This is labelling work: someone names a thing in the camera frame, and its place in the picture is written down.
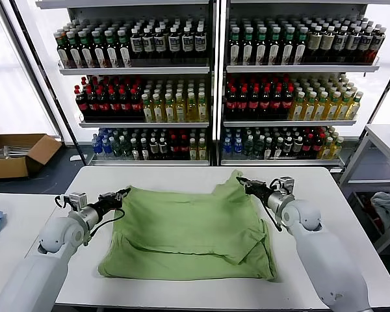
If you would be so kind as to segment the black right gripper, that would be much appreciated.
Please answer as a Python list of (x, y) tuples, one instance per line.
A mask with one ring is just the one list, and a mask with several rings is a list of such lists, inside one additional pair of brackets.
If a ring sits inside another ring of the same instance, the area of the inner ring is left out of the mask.
[(244, 187), (245, 192), (257, 197), (262, 203), (268, 203), (269, 197), (273, 194), (273, 190), (263, 184), (262, 181), (251, 180), (246, 177), (236, 177), (237, 181)]

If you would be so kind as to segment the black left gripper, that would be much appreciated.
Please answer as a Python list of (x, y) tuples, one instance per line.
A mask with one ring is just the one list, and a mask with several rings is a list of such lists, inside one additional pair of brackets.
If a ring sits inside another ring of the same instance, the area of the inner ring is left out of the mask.
[(106, 192), (100, 194), (99, 199), (96, 203), (91, 203), (90, 206), (93, 208), (98, 216), (104, 216), (111, 210), (116, 210), (119, 208), (119, 203), (122, 203), (123, 199), (131, 191), (130, 188), (123, 188), (117, 192)]

